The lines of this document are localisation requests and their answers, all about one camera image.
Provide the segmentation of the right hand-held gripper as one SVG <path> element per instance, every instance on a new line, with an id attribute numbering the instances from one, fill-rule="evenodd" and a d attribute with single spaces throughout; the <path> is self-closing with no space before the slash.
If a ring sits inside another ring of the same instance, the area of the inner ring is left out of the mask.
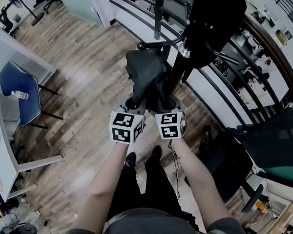
<path id="1" fill-rule="evenodd" d="M 154 113 L 161 139 L 181 138 L 186 130 L 185 114 L 181 102 L 171 110 Z"/>

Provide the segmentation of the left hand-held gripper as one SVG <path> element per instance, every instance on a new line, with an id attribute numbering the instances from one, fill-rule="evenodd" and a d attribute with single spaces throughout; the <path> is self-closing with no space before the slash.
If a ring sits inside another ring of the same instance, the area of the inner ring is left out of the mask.
<path id="1" fill-rule="evenodd" d="M 119 106 L 111 112 L 109 122 L 110 139 L 113 142 L 133 144 L 145 127 L 145 116 L 134 114 Z"/>

